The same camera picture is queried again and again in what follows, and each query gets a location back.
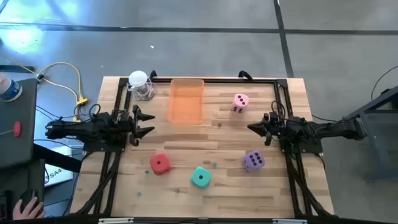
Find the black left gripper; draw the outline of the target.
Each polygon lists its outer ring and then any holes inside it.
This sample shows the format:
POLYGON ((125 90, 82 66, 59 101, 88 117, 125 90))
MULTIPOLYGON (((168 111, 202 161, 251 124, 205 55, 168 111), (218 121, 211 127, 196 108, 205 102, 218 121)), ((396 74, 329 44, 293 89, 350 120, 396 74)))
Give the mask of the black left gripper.
POLYGON ((139 145, 139 140, 142 139, 146 134, 155 129, 154 126, 141 128, 140 126, 135 127, 135 123, 138 121, 147 121, 154 119, 155 116, 150 114, 144 114, 138 105, 132 107, 134 116, 132 117, 127 110, 118 110, 117 113, 117 126, 120 130, 121 137, 129 140, 133 146, 139 145))

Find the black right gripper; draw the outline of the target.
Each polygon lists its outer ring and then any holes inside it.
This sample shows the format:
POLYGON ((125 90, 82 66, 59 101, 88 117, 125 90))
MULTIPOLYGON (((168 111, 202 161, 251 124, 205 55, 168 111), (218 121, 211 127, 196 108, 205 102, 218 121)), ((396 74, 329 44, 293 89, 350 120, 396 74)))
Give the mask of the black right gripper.
POLYGON ((247 127, 258 134, 260 137, 265 137, 264 145, 270 146, 273 140, 284 140, 292 136, 292 129, 283 119, 277 115, 264 113, 262 119, 258 123, 249 124, 247 127))

